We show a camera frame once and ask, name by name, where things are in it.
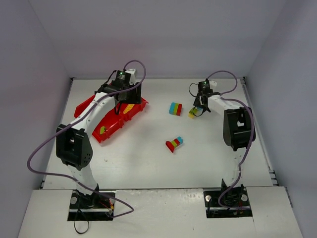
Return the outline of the lime green lego brick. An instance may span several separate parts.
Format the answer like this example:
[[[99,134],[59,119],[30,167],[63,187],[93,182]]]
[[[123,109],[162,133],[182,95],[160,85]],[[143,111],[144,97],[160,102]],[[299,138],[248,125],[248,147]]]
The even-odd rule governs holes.
[[[199,112],[200,112],[200,109],[199,109],[199,108],[195,108],[195,107],[193,107],[193,108],[189,111],[189,113],[193,114],[195,117],[199,117],[199,116],[200,116]]]

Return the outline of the green curved lego piece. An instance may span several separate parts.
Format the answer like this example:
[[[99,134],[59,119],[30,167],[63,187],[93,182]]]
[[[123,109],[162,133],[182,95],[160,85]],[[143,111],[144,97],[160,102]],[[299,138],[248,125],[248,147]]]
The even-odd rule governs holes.
[[[105,133],[106,133],[106,127],[105,127],[105,126],[102,126],[102,127],[100,128],[100,135],[105,134]]]

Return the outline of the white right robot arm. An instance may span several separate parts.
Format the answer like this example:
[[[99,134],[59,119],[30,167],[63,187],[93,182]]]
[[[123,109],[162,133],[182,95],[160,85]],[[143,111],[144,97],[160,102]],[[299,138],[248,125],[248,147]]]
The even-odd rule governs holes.
[[[194,107],[202,109],[202,113],[215,112],[223,119],[223,141],[232,150],[227,175],[221,184],[222,196],[226,196],[242,184],[243,164],[256,132],[252,109],[238,99],[223,97],[213,90],[215,86],[216,82],[208,79],[198,82]]]

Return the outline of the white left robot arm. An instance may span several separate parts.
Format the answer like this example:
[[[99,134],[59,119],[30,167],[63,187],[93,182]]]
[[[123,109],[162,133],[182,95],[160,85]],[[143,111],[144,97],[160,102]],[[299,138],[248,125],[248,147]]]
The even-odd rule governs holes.
[[[56,137],[56,156],[79,181],[76,189],[82,195],[91,196],[99,189],[90,167],[93,157],[90,137],[105,115],[117,105],[141,103],[141,85],[136,87],[136,76],[136,69],[119,70],[111,83],[104,83],[95,92],[92,102],[71,122],[72,127]]]

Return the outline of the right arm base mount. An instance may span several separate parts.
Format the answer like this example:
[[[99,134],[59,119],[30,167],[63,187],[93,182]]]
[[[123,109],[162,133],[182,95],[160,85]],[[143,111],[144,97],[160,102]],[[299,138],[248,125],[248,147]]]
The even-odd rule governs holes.
[[[220,190],[204,190],[206,217],[208,219],[252,217],[246,189],[230,191],[218,202]]]

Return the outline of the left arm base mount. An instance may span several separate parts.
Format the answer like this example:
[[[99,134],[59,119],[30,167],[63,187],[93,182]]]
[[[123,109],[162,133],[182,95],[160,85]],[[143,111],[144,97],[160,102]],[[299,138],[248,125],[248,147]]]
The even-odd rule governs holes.
[[[114,199],[96,195],[92,198],[73,190],[69,203],[68,221],[112,221]]]

